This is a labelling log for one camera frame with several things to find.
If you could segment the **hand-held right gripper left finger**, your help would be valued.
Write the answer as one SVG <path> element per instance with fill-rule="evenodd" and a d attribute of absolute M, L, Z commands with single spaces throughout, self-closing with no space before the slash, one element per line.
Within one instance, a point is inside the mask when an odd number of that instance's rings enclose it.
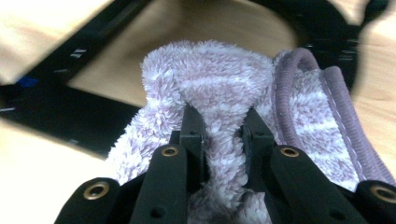
<path fill-rule="evenodd" d="M 207 180 L 205 123 L 191 105 L 181 128 L 152 154 L 129 224 L 187 224 L 188 199 Z"/>

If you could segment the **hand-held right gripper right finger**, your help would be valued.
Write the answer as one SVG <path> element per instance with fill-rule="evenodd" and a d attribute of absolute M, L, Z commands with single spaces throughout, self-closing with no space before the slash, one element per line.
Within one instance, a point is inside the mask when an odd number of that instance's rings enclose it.
<path fill-rule="evenodd" d="M 265 194 L 273 224 L 367 224 L 302 150 L 275 143 L 256 110 L 247 112 L 241 134 L 247 188 Z"/>

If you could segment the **black wavy tray with stand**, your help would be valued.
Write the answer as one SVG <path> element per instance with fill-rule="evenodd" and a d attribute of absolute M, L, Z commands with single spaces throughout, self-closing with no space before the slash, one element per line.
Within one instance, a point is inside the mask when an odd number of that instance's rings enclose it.
<path fill-rule="evenodd" d="M 69 86 L 69 81 L 110 45 L 116 35 L 158 0 L 112 0 L 60 47 L 13 84 L 0 85 L 0 117 L 84 147 L 104 157 L 138 108 Z M 347 22 L 330 0 L 244 0 L 274 12 L 296 32 L 320 66 L 341 68 L 355 84 L 359 35 L 391 0 L 368 0 L 358 25 Z"/>

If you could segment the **purple striped towel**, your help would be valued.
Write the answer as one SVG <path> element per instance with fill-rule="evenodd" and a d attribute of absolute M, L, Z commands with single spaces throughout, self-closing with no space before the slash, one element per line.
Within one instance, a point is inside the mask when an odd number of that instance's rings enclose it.
<path fill-rule="evenodd" d="M 192 194 L 189 224 L 270 224 L 262 193 L 246 189 L 246 154 L 237 131 L 254 108 L 280 145 L 303 150 L 333 183 L 396 185 L 366 138 L 341 70 L 321 69 L 307 49 L 274 59 L 216 41 L 176 42 L 142 64 L 147 103 L 125 127 L 107 162 L 124 184 L 149 168 L 152 154 L 180 128 L 185 105 L 205 122 L 210 178 Z"/>

